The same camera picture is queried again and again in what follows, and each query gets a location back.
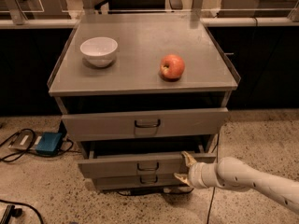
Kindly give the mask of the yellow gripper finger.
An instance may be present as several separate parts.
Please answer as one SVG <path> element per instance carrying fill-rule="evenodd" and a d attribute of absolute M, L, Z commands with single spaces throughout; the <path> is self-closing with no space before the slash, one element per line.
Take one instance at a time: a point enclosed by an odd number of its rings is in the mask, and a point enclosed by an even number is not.
<path fill-rule="evenodd" d="M 184 157 L 185 164 L 188 168 L 192 167 L 194 164 L 197 163 L 197 160 L 188 152 L 182 151 L 181 154 Z"/>
<path fill-rule="evenodd" d="M 188 176 L 186 174 L 179 174 L 179 173 L 174 173 L 174 177 L 179 180 L 180 182 L 190 185 L 190 181 L 188 179 Z"/>

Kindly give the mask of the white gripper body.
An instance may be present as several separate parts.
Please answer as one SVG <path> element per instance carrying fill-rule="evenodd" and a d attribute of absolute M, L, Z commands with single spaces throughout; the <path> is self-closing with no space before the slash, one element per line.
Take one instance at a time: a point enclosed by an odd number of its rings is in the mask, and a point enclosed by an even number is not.
<path fill-rule="evenodd" d="M 192 164 L 187 174 L 188 184 L 195 189 L 220 188 L 216 167 L 216 163 Z"/>

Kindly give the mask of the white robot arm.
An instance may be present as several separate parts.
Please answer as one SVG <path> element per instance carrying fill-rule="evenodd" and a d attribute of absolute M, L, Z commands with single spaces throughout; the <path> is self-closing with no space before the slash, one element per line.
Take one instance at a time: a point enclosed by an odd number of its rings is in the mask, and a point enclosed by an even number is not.
<path fill-rule="evenodd" d="M 219 188 L 236 191 L 254 189 L 299 214 L 297 181 L 258 171 L 233 157 L 222 158 L 217 163 L 205 163 L 197 162 L 186 151 L 182 152 L 182 156 L 188 172 L 174 173 L 174 177 L 194 189 Z"/>

